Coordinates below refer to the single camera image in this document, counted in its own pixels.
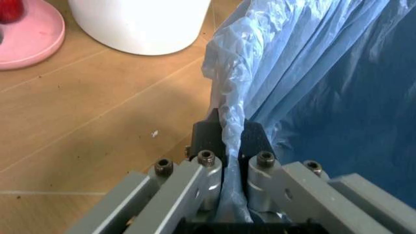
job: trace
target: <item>wooden floor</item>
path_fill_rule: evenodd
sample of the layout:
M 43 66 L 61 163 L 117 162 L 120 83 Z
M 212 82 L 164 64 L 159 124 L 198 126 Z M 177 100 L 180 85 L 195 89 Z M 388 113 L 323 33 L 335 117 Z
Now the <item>wooden floor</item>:
M 110 49 L 75 23 L 67 1 L 57 54 L 0 72 L 0 233 L 62 233 L 128 171 L 181 161 L 209 105 L 205 45 L 239 0 L 213 0 L 200 37 L 173 55 Z

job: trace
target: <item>crumpled plastic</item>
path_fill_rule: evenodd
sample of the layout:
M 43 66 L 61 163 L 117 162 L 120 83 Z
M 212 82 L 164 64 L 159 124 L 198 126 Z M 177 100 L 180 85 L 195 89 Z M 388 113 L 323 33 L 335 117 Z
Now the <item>crumpled plastic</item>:
M 229 166 L 217 217 L 250 222 L 238 168 L 244 120 L 278 160 L 359 173 L 415 206 L 416 0 L 245 0 L 207 45 Z

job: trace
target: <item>pink base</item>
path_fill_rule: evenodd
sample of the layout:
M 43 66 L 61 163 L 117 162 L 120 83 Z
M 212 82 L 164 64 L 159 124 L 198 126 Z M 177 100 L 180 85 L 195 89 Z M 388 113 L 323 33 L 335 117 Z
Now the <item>pink base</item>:
M 0 24 L 0 70 L 33 65 L 55 53 L 65 37 L 65 22 L 43 0 L 24 0 L 25 16 L 18 22 Z

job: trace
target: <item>hex socket screw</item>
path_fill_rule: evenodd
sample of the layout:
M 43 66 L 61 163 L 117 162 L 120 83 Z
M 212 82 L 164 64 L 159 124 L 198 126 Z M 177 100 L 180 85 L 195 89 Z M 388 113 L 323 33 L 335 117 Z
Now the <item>hex socket screw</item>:
M 154 164 L 154 172 L 158 176 L 170 176 L 173 173 L 173 162 L 167 158 L 162 158 Z
M 215 164 L 215 154 L 210 150 L 201 150 L 197 157 L 198 163 L 204 167 L 212 167 Z
M 257 165 L 263 168 L 272 167 L 275 160 L 274 154 L 269 151 L 260 151 L 257 154 Z
M 303 165 L 308 168 L 310 171 L 315 173 L 317 176 L 321 176 L 322 174 L 322 166 L 317 162 L 313 160 L 306 160 L 303 162 Z

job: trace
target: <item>white container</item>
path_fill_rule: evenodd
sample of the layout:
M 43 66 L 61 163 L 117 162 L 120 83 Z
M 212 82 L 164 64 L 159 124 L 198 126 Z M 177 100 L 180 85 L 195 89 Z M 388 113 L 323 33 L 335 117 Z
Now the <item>white container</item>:
M 210 0 L 69 0 L 79 26 L 97 41 L 140 55 L 169 54 L 199 35 Z

